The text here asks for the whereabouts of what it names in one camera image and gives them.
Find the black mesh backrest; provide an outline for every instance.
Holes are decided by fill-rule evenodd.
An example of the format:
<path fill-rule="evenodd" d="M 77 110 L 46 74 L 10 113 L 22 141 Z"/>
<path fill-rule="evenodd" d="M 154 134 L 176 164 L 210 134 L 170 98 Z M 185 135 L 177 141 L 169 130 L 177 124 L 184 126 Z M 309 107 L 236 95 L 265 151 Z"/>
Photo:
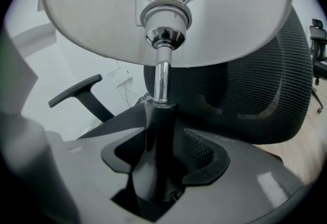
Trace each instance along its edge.
<path fill-rule="evenodd" d="M 144 67 L 151 95 L 154 71 Z M 280 32 L 261 49 L 223 64 L 173 68 L 171 77 L 171 95 L 182 119 L 207 131 L 269 144 L 299 131 L 310 102 L 312 63 L 292 9 Z"/>
<path fill-rule="evenodd" d="M 310 26 L 310 33 L 312 37 L 326 38 L 327 32 L 324 29 L 319 29 L 315 26 Z"/>

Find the lampshade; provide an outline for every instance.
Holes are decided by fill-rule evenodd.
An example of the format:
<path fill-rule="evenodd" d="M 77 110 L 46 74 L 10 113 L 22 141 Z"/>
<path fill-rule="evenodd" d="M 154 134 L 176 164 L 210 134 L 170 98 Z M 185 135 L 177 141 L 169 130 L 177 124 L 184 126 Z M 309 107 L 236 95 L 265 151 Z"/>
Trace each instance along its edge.
<path fill-rule="evenodd" d="M 138 27 L 151 0 L 42 0 L 67 39 L 98 55 L 156 65 L 156 50 Z M 245 56 L 271 40 L 292 0 L 191 0 L 192 25 L 173 52 L 173 67 L 204 66 Z"/>

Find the metal pole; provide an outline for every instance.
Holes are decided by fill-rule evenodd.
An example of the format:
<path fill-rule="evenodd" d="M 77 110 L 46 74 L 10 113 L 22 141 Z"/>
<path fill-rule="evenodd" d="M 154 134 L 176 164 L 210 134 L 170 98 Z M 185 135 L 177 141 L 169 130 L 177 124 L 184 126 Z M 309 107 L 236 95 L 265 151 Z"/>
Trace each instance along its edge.
<path fill-rule="evenodd" d="M 171 66 L 167 61 L 159 63 L 155 67 L 153 97 L 155 102 L 167 103 L 169 101 L 170 69 Z"/>

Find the chair armrest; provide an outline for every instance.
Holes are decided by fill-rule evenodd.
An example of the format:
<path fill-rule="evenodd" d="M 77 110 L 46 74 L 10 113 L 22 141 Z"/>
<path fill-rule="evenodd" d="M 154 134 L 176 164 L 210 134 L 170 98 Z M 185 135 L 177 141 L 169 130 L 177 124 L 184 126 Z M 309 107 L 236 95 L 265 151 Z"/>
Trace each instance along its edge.
<path fill-rule="evenodd" d="M 316 74 L 318 74 L 320 77 L 327 79 L 327 65 L 317 61 L 314 64 L 313 69 L 314 69 L 314 72 Z"/>
<path fill-rule="evenodd" d="M 49 107 L 54 107 L 65 99 L 74 97 L 77 98 L 94 116 L 96 116 L 102 122 L 110 120 L 114 117 L 114 115 L 108 111 L 91 92 L 92 86 L 101 80 L 102 76 L 97 74 L 77 83 L 50 100 Z"/>
<path fill-rule="evenodd" d="M 327 44 L 327 39 L 326 38 L 321 38 L 321 37 L 310 37 L 310 39 L 318 41 L 322 44 Z"/>

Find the wooden floor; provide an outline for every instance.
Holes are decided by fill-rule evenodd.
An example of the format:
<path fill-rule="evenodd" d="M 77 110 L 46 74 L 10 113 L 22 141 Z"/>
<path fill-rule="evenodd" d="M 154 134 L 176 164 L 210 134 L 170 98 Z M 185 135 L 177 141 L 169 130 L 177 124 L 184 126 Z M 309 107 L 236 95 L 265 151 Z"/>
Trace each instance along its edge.
<path fill-rule="evenodd" d="M 304 184 L 315 181 L 322 170 L 327 154 L 327 81 L 320 80 L 317 89 L 324 109 L 311 97 L 309 110 L 301 130 L 289 141 L 257 145 L 258 147 L 280 156 L 284 165 L 297 175 Z"/>

